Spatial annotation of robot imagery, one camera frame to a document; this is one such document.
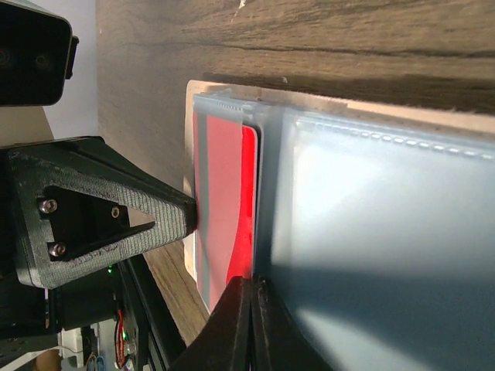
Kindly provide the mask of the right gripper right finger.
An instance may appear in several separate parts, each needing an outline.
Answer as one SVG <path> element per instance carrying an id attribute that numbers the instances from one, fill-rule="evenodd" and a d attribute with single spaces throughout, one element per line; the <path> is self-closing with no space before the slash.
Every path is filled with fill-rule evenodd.
<path id="1" fill-rule="evenodd" d="M 253 370 L 327 370 L 335 368 L 312 347 L 269 280 L 253 276 L 251 293 Z"/>

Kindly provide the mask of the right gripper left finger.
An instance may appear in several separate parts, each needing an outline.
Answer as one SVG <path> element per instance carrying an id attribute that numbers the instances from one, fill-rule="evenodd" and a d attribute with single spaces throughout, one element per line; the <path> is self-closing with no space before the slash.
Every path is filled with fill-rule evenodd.
<path id="1" fill-rule="evenodd" d="M 171 370 L 249 370 L 251 282 L 233 277 L 196 339 Z"/>

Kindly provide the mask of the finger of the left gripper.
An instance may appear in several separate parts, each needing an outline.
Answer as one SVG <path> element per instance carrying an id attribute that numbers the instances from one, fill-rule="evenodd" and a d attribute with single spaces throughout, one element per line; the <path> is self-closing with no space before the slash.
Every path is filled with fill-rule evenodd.
<path id="1" fill-rule="evenodd" d="M 196 201 L 103 138 L 5 150 L 5 272 L 54 289 L 189 236 Z"/>

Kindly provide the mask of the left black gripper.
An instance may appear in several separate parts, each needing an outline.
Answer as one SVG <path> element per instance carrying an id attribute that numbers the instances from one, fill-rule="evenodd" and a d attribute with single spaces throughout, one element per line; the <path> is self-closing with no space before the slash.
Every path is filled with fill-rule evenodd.
<path id="1" fill-rule="evenodd" d="M 15 268 L 19 234 L 8 153 L 7 148 L 1 150 L 1 338 L 53 334 L 60 327 L 50 324 L 54 307 L 46 301 L 45 291 L 21 284 Z"/>

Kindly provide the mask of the red card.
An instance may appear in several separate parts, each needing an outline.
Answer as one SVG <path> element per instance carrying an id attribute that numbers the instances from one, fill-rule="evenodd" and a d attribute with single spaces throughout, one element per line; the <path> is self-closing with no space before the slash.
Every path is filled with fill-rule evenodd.
<path id="1" fill-rule="evenodd" d="M 258 135 L 234 119 L 197 111 L 193 153 L 197 285 L 212 310 L 231 278 L 251 276 Z"/>

